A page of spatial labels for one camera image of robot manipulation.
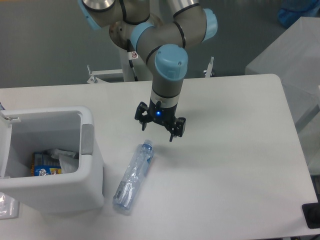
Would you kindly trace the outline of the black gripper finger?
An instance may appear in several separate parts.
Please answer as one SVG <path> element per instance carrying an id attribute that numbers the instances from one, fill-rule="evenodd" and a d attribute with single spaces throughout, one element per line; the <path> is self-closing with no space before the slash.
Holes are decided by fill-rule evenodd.
<path id="1" fill-rule="evenodd" d="M 182 137 L 186 128 L 186 118 L 175 118 L 170 123 L 166 124 L 166 129 L 170 132 L 169 141 L 172 142 L 176 137 Z"/>
<path id="2" fill-rule="evenodd" d="M 149 107 L 143 101 L 141 101 L 137 106 L 134 119 L 139 121 L 142 131 L 144 131 L 147 127 L 147 124 L 151 122 Z"/>

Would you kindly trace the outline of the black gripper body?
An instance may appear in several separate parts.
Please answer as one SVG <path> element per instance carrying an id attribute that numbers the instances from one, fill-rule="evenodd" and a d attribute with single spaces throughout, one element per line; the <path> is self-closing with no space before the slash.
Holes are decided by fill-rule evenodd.
<path id="1" fill-rule="evenodd" d="M 176 126 L 176 109 L 177 104 L 172 107 L 162 107 L 162 104 L 159 105 L 150 100 L 147 123 L 153 122 L 165 128 L 174 128 Z"/>

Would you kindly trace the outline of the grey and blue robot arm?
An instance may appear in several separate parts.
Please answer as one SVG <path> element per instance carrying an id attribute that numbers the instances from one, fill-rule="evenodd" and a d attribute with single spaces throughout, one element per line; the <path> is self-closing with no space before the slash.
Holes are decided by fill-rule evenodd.
<path id="1" fill-rule="evenodd" d="M 122 32 L 126 44 L 152 74 L 150 102 L 141 102 L 134 118 L 143 128 L 153 122 L 165 127 L 171 138 L 181 137 L 186 119 L 176 117 L 176 109 L 188 71 L 186 48 L 215 36 L 218 20 L 213 11 L 197 0 L 171 0 L 173 21 L 155 26 L 148 0 L 80 0 L 78 5 L 94 29 L 117 22 L 128 26 Z"/>

